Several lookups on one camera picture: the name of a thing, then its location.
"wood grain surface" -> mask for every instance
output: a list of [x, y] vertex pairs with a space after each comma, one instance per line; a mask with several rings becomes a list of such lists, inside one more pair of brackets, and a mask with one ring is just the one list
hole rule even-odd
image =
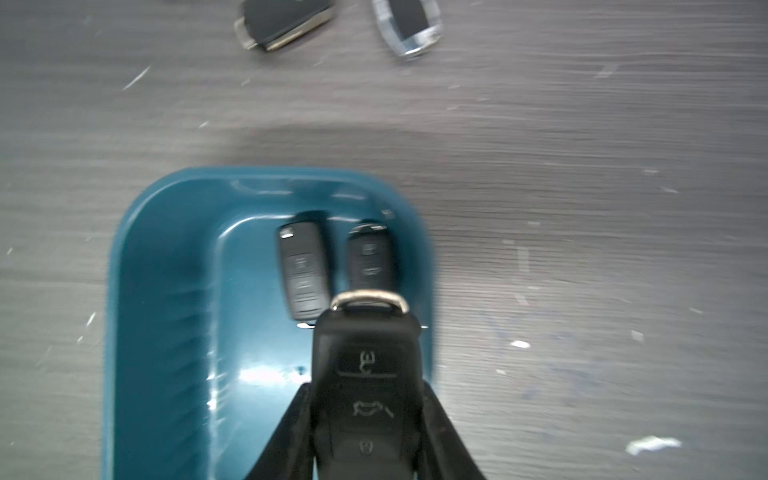
[[[0, 4], [0, 478], [99, 476], [129, 203], [263, 164], [373, 172], [422, 211], [437, 386], [488, 478], [766, 478], [765, 2], [443, 0], [405, 64], [367, 2], [266, 57], [236, 4]], [[624, 451], [647, 435], [682, 446]]]

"car key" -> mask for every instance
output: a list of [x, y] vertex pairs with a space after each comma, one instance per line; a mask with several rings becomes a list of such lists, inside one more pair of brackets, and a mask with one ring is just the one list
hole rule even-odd
[[319, 480], [412, 480], [424, 382], [419, 321], [398, 294], [341, 293], [315, 324]]
[[442, 36], [442, 21], [436, 0], [372, 2], [379, 31], [399, 57], [418, 56]]
[[333, 0], [246, 0], [240, 6], [235, 35], [246, 50], [275, 51], [328, 22]]
[[315, 319], [330, 302], [327, 252], [320, 227], [313, 222], [286, 225], [280, 228], [279, 242], [291, 316]]
[[364, 223], [352, 229], [347, 242], [350, 290], [396, 292], [397, 262], [389, 231], [378, 223]]

